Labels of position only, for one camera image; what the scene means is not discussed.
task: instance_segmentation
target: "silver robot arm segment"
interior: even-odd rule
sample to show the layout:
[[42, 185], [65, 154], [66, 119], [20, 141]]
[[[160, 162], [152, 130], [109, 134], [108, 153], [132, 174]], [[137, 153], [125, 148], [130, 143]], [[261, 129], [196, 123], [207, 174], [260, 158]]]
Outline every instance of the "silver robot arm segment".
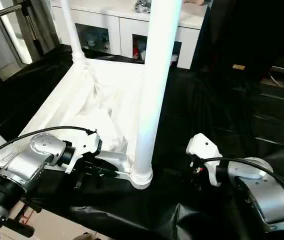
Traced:
[[[218, 147], [202, 133], [190, 139], [186, 153], [197, 155], [200, 159], [222, 158]], [[273, 172], [270, 164], [263, 159], [248, 157], [245, 160]], [[235, 161], [227, 165], [222, 165], [218, 160], [209, 161], [204, 165], [211, 185], [220, 186], [223, 178], [219, 175], [224, 173], [235, 188], [245, 189], [246, 201], [254, 208], [265, 233], [284, 230], [284, 188], [272, 176]]]
[[[95, 156], [100, 152], [102, 141], [97, 133], [94, 134], [90, 145], [83, 144], [87, 150], [81, 150], [82, 154], [91, 152]], [[25, 149], [0, 170], [0, 227], [21, 197], [36, 185], [46, 166], [67, 165], [66, 171], [72, 171], [75, 162], [82, 157], [75, 156], [75, 150], [70, 142], [50, 133], [38, 133], [31, 138]]]

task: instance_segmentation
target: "black tablecloth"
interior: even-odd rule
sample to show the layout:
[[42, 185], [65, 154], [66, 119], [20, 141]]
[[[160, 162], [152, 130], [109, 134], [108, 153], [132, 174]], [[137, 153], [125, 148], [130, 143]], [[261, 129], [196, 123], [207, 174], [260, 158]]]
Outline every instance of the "black tablecloth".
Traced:
[[[121, 56], [109, 60], [132, 62]], [[71, 65], [70, 48], [62, 45], [0, 86], [5, 139], [21, 132]], [[246, 228], [229, 186], [211, 187], [206, 173], [192, 182], [188, 175], [191, 159], [185, 151], [197, 133], [215, 142], [225, 157], [263, 158], [284, 173], [284, 88], [172, 68], [149, 188], [86, 176], [75, 191], [76, 173], [47, 170], [27, 201], [115, 239], [239, 239]]]

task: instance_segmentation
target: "black cable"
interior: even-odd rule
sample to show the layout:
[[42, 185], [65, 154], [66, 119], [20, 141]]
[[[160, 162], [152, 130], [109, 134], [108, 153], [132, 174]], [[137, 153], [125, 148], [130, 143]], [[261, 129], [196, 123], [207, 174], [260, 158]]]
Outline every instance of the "black cable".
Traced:
[[4, 143], [3, 145], [0, 146], [0, 150], [5, 148], [6, 146], [18, 141], [18, 140], [21, 140], [21, 139], [24, 139], [24, 138], [27, 138], [27, 137], [30, 137], [32, 135], [35, 135], [35, 134], [40, 134], [40, 133], [43, 133], [43, 132], [46, 132], [46, 131], [52, 131], [52, 130], [57, 130], [57, 129], [75, 129], [75, 130], [80, 130], [80, 131], [84, 131], [87, 133], [87, 135], [91, 135], [91, 134], [94, 134], [96, 133], [97, 131], [91, 131], [89, 129], [86, 129], [84, 127], [79, 127], [79, 126], [53, 126], [53, 127], [48, 127], [48, 128], [44, 128], [44, 129], [41, 129], [41, 130], [37, 130], [37, 131], [33, 131], [33, 132], [29, 132], [27, 134], [24, 134], [22, 136], [19, 136], [17, 138], [14, 138], [6, 143]]
[[236, 163], [241, 163], [241, 164], [245, 164], [245, 165], [249, 165], [251, 167], [257, 168], [263, 172], [266, 172], [267, 174], [269, 174], [271, 177], [273, 177], [283, 188], [284, 188], [284, 181], [279, 177], [283, 177], [282, 175], [278, 174], [278, 173], [274, 173], [268, 169], [266, 169], [265, 167], [262, 167], [258, 164], [255, 164], [253, 162], [250, 162], [244, 158], [231, 158], [231, 157], [214, 157], [214, 158], [208, 158], [208, 159], [201, 159], [201, 163], [205, 164], [207, 162], [214, 162], [214, 161], [230, 161], [230, 162], [236, 162]]

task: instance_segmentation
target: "yellow label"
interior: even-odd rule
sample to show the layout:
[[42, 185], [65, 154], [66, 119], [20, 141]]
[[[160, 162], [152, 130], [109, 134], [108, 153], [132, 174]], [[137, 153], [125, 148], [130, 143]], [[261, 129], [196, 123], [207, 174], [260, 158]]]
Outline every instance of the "yellow label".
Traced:
[[239, 70], [243, 71], [246, 68], [246, 66], [234, 64], [232, 68], [233, 69], [239, 69]]

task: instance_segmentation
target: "white cabinet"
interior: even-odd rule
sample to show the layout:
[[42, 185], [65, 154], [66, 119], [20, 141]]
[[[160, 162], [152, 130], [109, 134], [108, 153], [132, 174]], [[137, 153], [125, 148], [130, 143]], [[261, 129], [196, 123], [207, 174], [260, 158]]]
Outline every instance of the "white cabinet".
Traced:
[[[62, 9], [60, 7], [52, 7], [52, 10], [56, 32], [60, 40], [63, 44], [71, 45]], [[93, 50], [107, 52], [113, 55], [121, 55], [119, 17], [73, 9], [71, 10], [71, 16], [76, 25], [80, 43], [83, 48], [92, 48]], [[94, 40], [93, 38], [104, 38], [104, 35], [108, 37], [109, 49], [105, 49], [104, 46], [101, 46], [98, 40], [96, 40], [96, 45], [88, 45], [89, 41]]]
[[[149, 22], [120, 18], [121, 55], [133, 57], [133, 35], [148, 36]], [[190, 69], [200, 30], [178, 27], [176, 42], [180, 42], [177, 67]]]
[[[81, 46], [113, 55], [133, 57], [133, 38], [147, 42], [150, 15], [136, 13], [136, 0], [69, 0]], [[63, 44], [70, 45], [60, 0], [52, 0], [56, 31]], [[178, 55], [177, 66], [189, 69], [197, 46], [207, 5], [182, 4], [173, 53]], [[94, 38], [109, 40], [109, 49], [97, 44]]]

